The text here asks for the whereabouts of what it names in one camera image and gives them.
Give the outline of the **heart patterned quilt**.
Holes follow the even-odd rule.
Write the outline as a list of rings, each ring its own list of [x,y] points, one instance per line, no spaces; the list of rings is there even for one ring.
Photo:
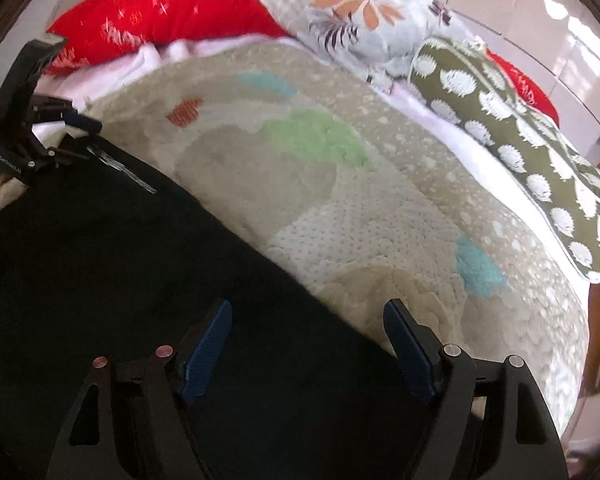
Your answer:
[[[473,356],[529,364],[559,429],[588,323],[531,229],[349,75],[278,44],[162,66],[86,110],[359,332],[402,299]]]

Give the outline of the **black pants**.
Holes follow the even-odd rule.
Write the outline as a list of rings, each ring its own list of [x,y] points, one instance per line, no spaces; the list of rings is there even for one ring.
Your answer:
[[[0,479],[42,479],[94,359],[148,356],[225,300],[187,412],[215,479],[406,479],[431,426],[393,356],[159,171],[102,138],[0,211]]]

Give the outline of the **white wardrobe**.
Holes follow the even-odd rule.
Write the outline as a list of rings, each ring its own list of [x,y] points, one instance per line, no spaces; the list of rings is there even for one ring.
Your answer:
[[[600,23],[580,0],[443,0],[550,98],[562,133],[600,162]]]

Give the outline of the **green hedgehog bolster pillow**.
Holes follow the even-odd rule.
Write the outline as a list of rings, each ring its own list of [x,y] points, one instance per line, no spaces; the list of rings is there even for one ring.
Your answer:
[[[524,102],[489,55],[443,37],[420,45],[407,81],[513,175],[576,270],[600,284],[600,170],[554,120]]]

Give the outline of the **floral white pillow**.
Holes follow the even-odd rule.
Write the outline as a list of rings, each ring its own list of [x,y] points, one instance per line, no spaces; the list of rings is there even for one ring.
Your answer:
[[[389,92],[420,44],[442,36],[483,41],[442,0],[258,0],[277,24],[325,62]]]

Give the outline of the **red long pillow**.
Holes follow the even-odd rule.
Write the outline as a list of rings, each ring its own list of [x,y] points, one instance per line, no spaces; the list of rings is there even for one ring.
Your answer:
[[[53,76],[109,63],[144,44],[158,47],[180,39],[202,41],[252,34],[294,38],[258,0],[84,0],[54,21],[50,32],[67,40],[47,67],[46,72]],[[473,48],[489,55],[504,70],[524,102],[553,120],[558,118],[553,104],[532,80],[485,45]],[[395,86],[414,90],[407,81],[410,66],[405,77],[383,92],[390,93]]]

